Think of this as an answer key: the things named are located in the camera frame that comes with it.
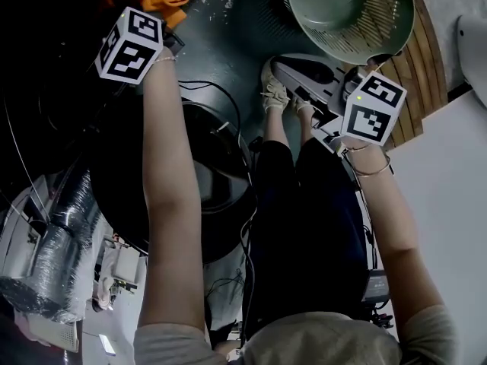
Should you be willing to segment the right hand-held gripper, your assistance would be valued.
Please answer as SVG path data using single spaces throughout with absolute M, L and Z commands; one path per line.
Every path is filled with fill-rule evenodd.
M 406 100 L 407 90 L 379 72 L 354 67 L 345 74 L 328 57 L 284 54 L 270 66 L 297 98 L 317 108 L 311 131 L 330 151 L 340 151 L 344 136 L 385 145 Z

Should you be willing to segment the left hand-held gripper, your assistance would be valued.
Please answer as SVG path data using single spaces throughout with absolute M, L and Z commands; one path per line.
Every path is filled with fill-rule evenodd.
M 140 84 L 163 48 L 176 55 L 184 42 L 165 21 L 127 7 L 123 10 L 95 59 L 100 78 Z

